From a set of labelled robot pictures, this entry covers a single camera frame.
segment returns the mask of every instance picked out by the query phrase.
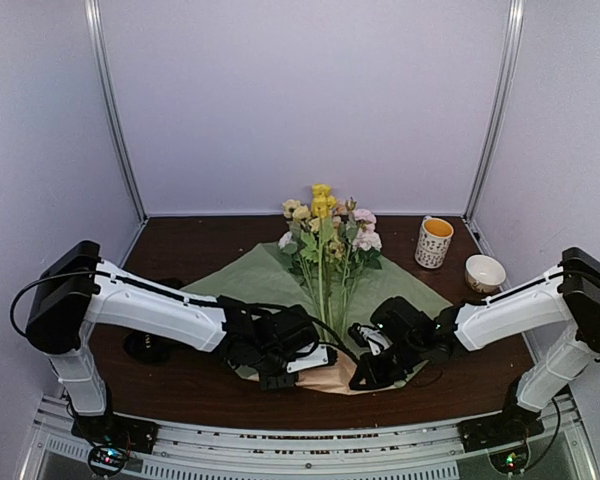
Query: white wall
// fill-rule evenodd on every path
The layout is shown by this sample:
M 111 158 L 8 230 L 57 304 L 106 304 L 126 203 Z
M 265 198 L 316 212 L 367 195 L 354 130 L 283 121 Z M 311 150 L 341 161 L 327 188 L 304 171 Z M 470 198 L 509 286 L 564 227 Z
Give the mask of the white wall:
M 56 388 L 9 326 L 12 296 L 83 238 L 119 260 L 136 229 L 96 72 L 82 2 L 0 0 L 0 479 Z
M 381 212 L 464 211 L 507 0 L 101 3 L 150 214 L 278 212 L 317 181 Z
M 527 2 L 477 222 L 512 283 L 580 246 L 600 260 L 600 1 Z M 535 332 L 542 351 L 561 327 Z M 600 462 L 600 365 L 573 387 Z

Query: white bowl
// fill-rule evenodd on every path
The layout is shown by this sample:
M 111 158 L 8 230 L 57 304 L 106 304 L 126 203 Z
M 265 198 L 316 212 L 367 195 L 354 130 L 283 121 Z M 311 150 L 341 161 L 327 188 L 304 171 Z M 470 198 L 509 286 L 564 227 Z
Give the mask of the white bowl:
M 474 255 L 465 264 L 465 280 L 478 293 L 491 293 L 507 278 L 504 267 L 495 258 Z

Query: wire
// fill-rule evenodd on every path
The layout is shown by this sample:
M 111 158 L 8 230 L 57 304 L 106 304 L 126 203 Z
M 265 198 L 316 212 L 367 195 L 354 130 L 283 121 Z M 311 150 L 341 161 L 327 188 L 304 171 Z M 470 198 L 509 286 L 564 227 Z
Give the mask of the wire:
M 552 398 L 551 401 L 553 402 L 553 406 L 556 409 L 556 414 L 558 415 L 558 420 L 557 420 L 557 423 L 556 423 L 556 429 L 553 432 L 553 436 L 551 437 L 551 441 L 549 442 L 549 445 L 547 445 L 547 448 L 544 449 L 544 452 L 542 452 L 540 454 L 540 456 L 536 459 L 535 462 L 533 462 L 528 467 L 525 467 L 525 469 L 524 469 L 525 472 L 528 472 L 532 468 L 535 468 L 535 467 L 538 466 L 538 464 L 547 455 L 547 453 L 549 453 L 549 450 L 551 450 L 551 447 L 556 442 L 556 438 L 558 438 L 558 433 L 560 433 L 560 423 L 562 423 L 562 414 L 560 413 L 560 407 L 558 406 L 558 402 L 556 402 L 556 399 Z
M 284 305 L 276 305 L 273 303 L 254 303 L 254 304 L 249 304 L 248 307 L 266 308 L 266 309 L 270 309 L 270 310 L 279 310 L 279 311 L 290 311 L 291 313 L 293 313 L 295 315 L 299 314 L 299 312 L 297 310 L 292 309 L 291 307 L 286 307 Z M 340 350 L 342 350 L 349 358 L 351 358 L 353 363 L 355 363 L 356 365 L 360 364 L 360 360 L 358 360 L 358 357 L 356 356 L 356 354 L 353 353 L 351 350 L 349 350 L 349 348 L 342 341 L 342 338 L 340 338 L 340 336 L 335 332 L 335 330 L 333 328 L 331 328 L 329 325 L 324 323 L 322 320 L 312 317 L 308 313 L 304 313 L 304 315 L 307 316 L 313 323 L 315 323 L 316 325 L 325 329 L 329 333 L 329 335 L 331 335 L 331 337 L 335 340 L 336 344 L 338 345 L 338 348 Z
M 9 320 L 11 321 L 11 326 L 16 331 L 16 333 L 18 335 L 20 335 L 21 337 L 27 338 L 27 334 L 20 327 L 18 327 L 18 324 L 16 323 L 16 317 L 15 317 L 16 307 L 18 306 L 18 302 L 20 301 L 20 299 L 22 298 L 22 296 L 25 293 L 27 293 L 33 287 L 37 287 L 38 285 L 40 285 L 42 283 L 51 282 L 53 280 L 59 280 L 61 278 L 77 277 L 77 276 L 82 276 L 82 275 L 102 275 L 105 277 L 111 276 L 106 272 L 99 272 L 96 270 L 83 270 L 83 271 L 77 271 L 77 272 L 59 273 L 58 275 L 50 275 L 48 277 L 39 278 L 35 282 L 31 282 L 29 285 L 22 288 L 16 294 L 16 296 L 13 297 L 13 301 L 11 302 L 11 308 L 9 309 Z
M 75 409 L 73 408 L 73 404 L 71 403 L 71 397 L 67 397 L 67 414 L 69 414 L 69 416 L 74 420 L 75 425 L 78 427 L 78 430 L 80 431 L 80 434 L 82 435 L 82 438 L 85 439 L 89 445 L 91 445 L 91 450 L 89 450 L 89 453 L 87 454 L 87 466 L 89 467 L 89 470 L 91 470 L 91 473 L 93 473 L 94 475 L 97 476 L 103 476 L 101 474 L 101 472 L 95 470 L 92 466 L 91 466 L 91 461 L 93 460 L 98 460 L 98 452 L 104 452 L 105 455 L 107 456 L 111 456 L 111 451 L 114 451 L 117 456 L 116 458 L 119 459 L 122 463 L 116 467 L 114 470 L 112 470 L 110 473 L 107 472 L 104 475 L 104 478 L 109 478 L 109 477 L 113 477 L 114 475 L 117 475 L 118 473 L 120 473 L 124 467 L 126 466 L 127 462 L 131 459 L 131 435 L 129 435 L 129 432 L 126 432 L 127 434 L 127 445 L 125 449 L 122 449 L 120 447 L 116 447 L 111 443 L 103 443 L 98 445 L 97 443 L 95 443 L 93 440 L 91 440 L 89 438 L 88 435 L 85 434 L 84 430 L 82 430 L 82 425 L 80 425 L 80 421 L 76 418 L 77 414 Z
M 438 383 L 440 381 L 440 379 L 442 378 L 442 375 L 444 374 L 444 372 L 441 368 L 438 368 L 437 370 L 438 370 L 438 374 L 436 375 L 436 377 L 433 380 L 430 380 L 429 382 L 425 382 L 425 383 L 414 383 L 412 380 L 409 383 L 407 383 L 407 386 L 410 386 L 412 388 L 426 388 L 426 387 L 430 387 L 434 383 Z

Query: metal frame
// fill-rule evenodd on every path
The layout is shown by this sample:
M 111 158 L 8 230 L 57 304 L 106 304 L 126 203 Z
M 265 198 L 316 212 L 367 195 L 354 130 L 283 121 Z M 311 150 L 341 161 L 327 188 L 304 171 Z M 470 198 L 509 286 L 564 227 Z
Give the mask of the metal frame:
M 131 256 L 133 249 L 136 247 L 136 244 L 138 243 L 138 240 L 142 236 L 142 232 L 144 232 L 144 229 L 148 223 L 149 223 L 149 218 L 146 218 L 142 222 L 140 222 L 135 234 L 133 235 L 133 238 L 129 242 L 129 246 L 125 250 L 120 261 L 118 263 L 116 263 L 116 265 L 120 265 L 121 267 L 124 267 L 126 265 L 127 260 L 129 260 L 129 257 Z
M 85 0 L 85 8 L 87 12 L 89 33 L 91 34 L 91 41 L 93 43 L 93 52 L 96 57 L 98 73 L 100 75 L 100 84 L 102 86 L 102 93 L 107 108 L 107 120 L 111 130 L 111 136 L 113 137 L 116 156 L 138 220 L 144 222 L 147 219 L 147 213 L 142 204 L 138 184 L 129 160 L 129 152 L 127 151 L 127 145 L 124 140 L 120 115 L 118 114 L 118 108 L 113 93 L 113 82 L 111 81 L 109 61 L 107 59 L 107 50 L 102 30 L 102 20 L 100 18 L 100 2 L 99 0 Z
M 563 432 L 580 480 L 598 480 L 582 419 L 570 395 L 558 397 Z M 18 478 L 38 478 L 46 452 L 83 461 L 89 445 L 71 435 L 67 402 L 44 397 L 34 420 L 29 450 Z M 306 479 L 390 478 L 457 479 L 457 461 L 485 455 L 465 453 L 454 419 L 409 426 L 355 430 L 243 430 L 156 421 L 152 455 L 134 453 L 125 470 L 148 479 Z M 553 405 L 543 411 L 546 431 L 553 434 Z
M 509 22 L 502 50 L 502 62 L 500 64 L 500 75 L 496 86 L 496 95 L 491 111 L 491 119 L 487 129 L 487 136 L 482 147 L 482 155 L 478 165 L 478 171 L 473 183 L 469 202 L 465 210 L 465 218 L 472 222 L 476 213 L 478 201 L 482 195 L 484 184 L 489 172 L 489 167 L 495 153 L 498 135 L 502 127 L 502 120 L 509 98 L 509 91 L 513 81 L 518 51 L 520 50 L 520 39 L 522 37 L 522 24 L 524 19 L 524 0 L 511 0 L 509 7 Z

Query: green wrapping paper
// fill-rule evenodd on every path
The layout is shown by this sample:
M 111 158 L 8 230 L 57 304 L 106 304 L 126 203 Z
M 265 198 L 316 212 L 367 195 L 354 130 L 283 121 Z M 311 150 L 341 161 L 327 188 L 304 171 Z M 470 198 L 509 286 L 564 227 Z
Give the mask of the green wrapping paper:
M 309 314 L 316 316 L 311 297 L 302 288 L 299 279 L 285 269 L 280 261 L 281 256 L 275 243 L 257 245 L 222 270 L 186 286 L 183 290 L 198 295 L 225 295 L 247 303 L 302 305 Z M 347 327 L 356 322 L 368 324 L 373 311 L 384 300 L 395 296 L 406 298 L 431 318 L 450 305 L 438 293 L 392 261 L 381 257 L 380 263 L 381 270 L 366 269 L 360 276 L 345 318 Z M 356 354 L 361 353 L 362 350 L 350 339 L 343 340 Z M 349 390 L 348 381 L 353 371 L 353 362 L 345 355 L 339 354 L 338 363 L 333 367 L 300 372 L 297 384 L 328 393 L 364 393 Z M 236 372 L 242 378 L 257 380 L 257 373 L 250 368 L 243 367 Z

